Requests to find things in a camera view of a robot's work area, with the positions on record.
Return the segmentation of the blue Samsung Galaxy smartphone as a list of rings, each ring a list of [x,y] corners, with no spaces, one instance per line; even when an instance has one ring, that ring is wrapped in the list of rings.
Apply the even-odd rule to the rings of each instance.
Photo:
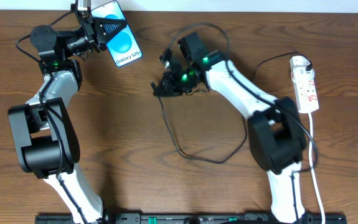
[[[117,1],[92,9],[92,16],[104,19],[126,19]],[[143,56],[129,25],[117,33],[106,46],[117,67],[132,63]]]

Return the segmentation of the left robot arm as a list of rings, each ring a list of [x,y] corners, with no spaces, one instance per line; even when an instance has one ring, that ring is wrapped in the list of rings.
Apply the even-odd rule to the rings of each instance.
[[[9,108],[7,115],[19,165],[60,195],[72,223],[115,223],[86,180],[78,162],[80,145],[67,106],[82,85],[78,60],[88,52],[102,52],[128,23],[124,19],[93,17],[90,9],[71,8],[79,23],[76,30],[57,31],[40,25],[27,38],[38,51],[36,62],[43,84],[27,102]]]

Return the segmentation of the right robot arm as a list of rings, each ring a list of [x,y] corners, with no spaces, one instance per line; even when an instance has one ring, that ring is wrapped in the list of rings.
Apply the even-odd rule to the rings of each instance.
[[[302,172],[314,172],[318,148],[294,101],[261,90],[238,71],[228,54],[209,51],[197,33],[174,40],[189,66],[184,69],[167,46],[159,56],[166,71],[158,85],[151,85],[154,96],[181,96],[200,83],[220,93],[248,123],[251,154],[268,176],[274,222],[305,223],[299,178]]]

